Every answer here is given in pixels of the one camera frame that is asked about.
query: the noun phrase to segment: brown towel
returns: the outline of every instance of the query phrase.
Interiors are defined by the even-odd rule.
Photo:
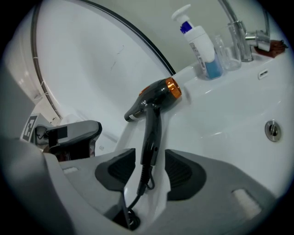
[[[254,49],[256,50],[258,54],[261,54],[263,56],[269,56],[272,58],[275,58],[277,55],[283,53],[286,48],[288,47],[284,44],[283,40],[281,41],[271,40],[270,51],[264,51],[259,49],[258,47],[254,47]]]

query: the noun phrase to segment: chrome faucet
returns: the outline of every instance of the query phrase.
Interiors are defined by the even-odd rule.
[[[266,22],[266,31],[256,30],[255,32],[247,32],[245,25],[242,21],[239,21],[233,11],[231,5],[227,0],[218,0],[226,15],[228,16],[230,23],[233,26],[235,32],[231,32],[233,41],[237,43],[237,47],[241,53],[241,61],[250,62],[253,61],[251,54],[251,46],[257,46],[259,49],[269,51],[270,50],[270,25],[268,15],[265,9],[263,14]]]

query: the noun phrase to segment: clear plastic cup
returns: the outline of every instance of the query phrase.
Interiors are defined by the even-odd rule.
[[[236,24],[230,23],[214,36],[215,51],[222,67],[227,71],[241,67],[241,54],[237,43]]]

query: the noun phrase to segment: sink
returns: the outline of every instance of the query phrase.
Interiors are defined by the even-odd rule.
[[[173,78],[182,98],[162,114],[162,142],[153,175],[155,190],[134,208],[142,218],[140,232],[164,210],[170,183],[164,171],[164,150],[180,150],[230,163],[267,188],[276,198],[288,189],[294,166],[294,68],[290,51],[275,59],[254,60],[223,77],[208,81],[199,67],[186,67]],[[258,74],[267,71],[259,79]],[[265,125],[275,120],[281,139],[270,141]],[[136,196],[145,119],[129,123],[116,150],[136,148],[136,168],[124,191],[127,205]]]

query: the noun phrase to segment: black hair dryer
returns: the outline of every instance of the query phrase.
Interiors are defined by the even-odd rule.
[[[139,93],[132,108],[124,115],[131,122],[146,115],[146,128],[141,153],[143,165],[137,194],[143,195],[150,179],[152,166],[156,164],[161,141],[160,112],[171,106],[181,96],[181,89],[173,78],[159,80]]]

